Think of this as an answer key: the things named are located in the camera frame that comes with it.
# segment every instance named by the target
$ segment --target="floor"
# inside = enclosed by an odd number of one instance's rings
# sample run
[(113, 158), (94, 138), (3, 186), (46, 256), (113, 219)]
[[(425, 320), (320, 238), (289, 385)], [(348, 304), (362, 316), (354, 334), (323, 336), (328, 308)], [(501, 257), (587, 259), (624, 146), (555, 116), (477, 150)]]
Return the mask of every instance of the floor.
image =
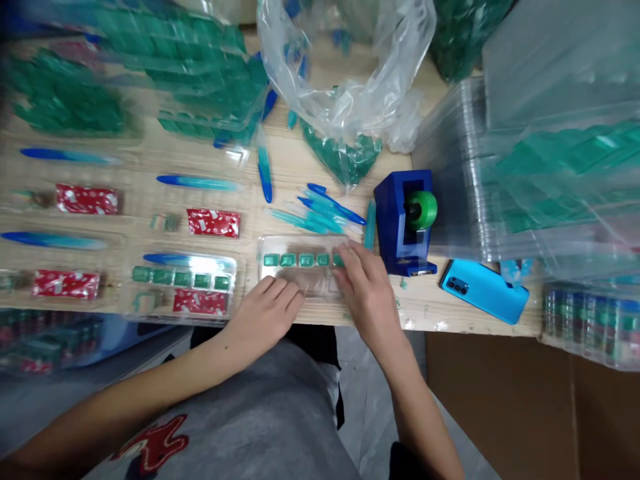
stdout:
[[(425, 335), (406, 332), (422, 370), (427, 373)], [(339, 436), (358, 466), (363, 480), (389, 478), (389, 450), (397, 440), (391, 394), (380, 366), (358, 332), (336, 327), (340, 386), (345, 403), (345, 424)], [(458, 449), (467, 479), (499, 480), (485, 458), (438, 401), (445, 423)]]

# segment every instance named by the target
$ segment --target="blue-green pen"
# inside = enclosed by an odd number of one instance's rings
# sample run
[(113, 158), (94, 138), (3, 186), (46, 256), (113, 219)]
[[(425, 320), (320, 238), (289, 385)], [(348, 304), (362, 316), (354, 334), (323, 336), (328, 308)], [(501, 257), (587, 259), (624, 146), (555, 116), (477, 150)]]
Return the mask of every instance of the blue-green pen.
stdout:
[(320, 235), (326, 235), (329, 233), (329, 229), (323, 227), (322, 225), (317, 225), (314, 222), (310, 222), (309, 220), (306, 220), (304, 218), (296, 217), (294, 214), (289, 212), (274, 210), (270, 208), (265, 208), (264, 212), (270, 214), (273, 218), (277, 218), (278, 220), (282, 220), (290, 225), (302, 228), (304, 230), (319, 233)]

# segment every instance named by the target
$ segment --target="blue smartphone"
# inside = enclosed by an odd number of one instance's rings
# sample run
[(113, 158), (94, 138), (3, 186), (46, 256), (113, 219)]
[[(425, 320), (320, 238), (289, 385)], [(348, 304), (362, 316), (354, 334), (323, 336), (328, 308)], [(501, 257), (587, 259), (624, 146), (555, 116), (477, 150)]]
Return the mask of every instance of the blue smartphone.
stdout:
[(452, 260), (440, 288), (510, 325), (518, 323), (529, 299), (526, 288), (514, 288), (500, 274), (468, 260)]

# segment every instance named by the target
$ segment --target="clear plastic blister tray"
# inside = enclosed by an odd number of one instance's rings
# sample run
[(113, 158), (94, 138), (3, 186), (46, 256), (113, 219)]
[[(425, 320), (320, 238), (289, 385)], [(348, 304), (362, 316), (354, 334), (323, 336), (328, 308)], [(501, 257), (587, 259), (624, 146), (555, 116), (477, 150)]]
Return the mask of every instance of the clear plastic blister tray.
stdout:
[(570, 283), (545, 286), (541, 341), (622, 371), (640, 371), (638, 296)]
[(99, 317), (70, 311), (2, 310), (0, 329), (0, 369), (28, 378), (76, 366), (103, 336)]
[(126, 247), (121, 235), (18, 217), (5, 217), (0, 229), (2, 304), (104, 309), (117, 298)]
[(16, 155), (2, 162), (0, 208), (31, 215), (96, 218), (141, 210), (137, 172), (117, 166)]
[(195, 169), (178, 171), (148, 176), (153, 190), (145, 196), (144, 214), (138, 220), (146, 237), (202, 241), (224, 249), (236, 249), (252, 240), (254, 184), (223, 171), (219, 175), (204, 175)]
[(264, 236), (258, 239), (258, 279), (270, 275), (295, 282), (310, 300), (342, 297), (331, 272), (342, 267), (336, 248), (344, 235)]
[(175, 245), (146, 245), (129, 259), (121, 310), (136, 321), (211, 325), (228, 320), (241, 298), (243, 259)]

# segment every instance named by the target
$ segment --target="green toy piece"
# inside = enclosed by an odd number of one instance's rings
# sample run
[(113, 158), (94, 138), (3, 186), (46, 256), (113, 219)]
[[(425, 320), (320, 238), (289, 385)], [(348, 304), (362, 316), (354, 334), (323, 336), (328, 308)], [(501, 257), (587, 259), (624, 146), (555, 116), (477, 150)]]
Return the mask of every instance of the green toy piece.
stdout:
[(173, 283), (173, 270), (154, 269), (151, 281), (158, 285), (170, 285)]
[(317, 256), (318, 265), (320, 267), (328, 267), (331, 258), (328, 253), (321, 253)]
[(208, 289), (211, 286), (211, 276), (208, 273), (196, 273), (193, 288)]
[(213, 280), (215, 290), (229, 290), (229, 277), (216, 277)]
[(301, 267), (312, 267), (315, 265), (315, 257), (312, 253), (301, 253), (300, 254), (300, 266)]
[(281, 267), (295, 267), (295, 253), (285, 253), (280, 257), (280, 266)]
[(151, 280), (151, 269), (148, 267), (134, 267), (131, 273), (131, 279), (133, 281), (148, 282)]
[(176, 287), (190, 287), (191, 272), (176, 272), (173, 277), (173, 285)]
[(277, 253), (268, 253), (265, 255), (263, 265), (265, 267), (277, 267), (280, 262), (280, 255)]

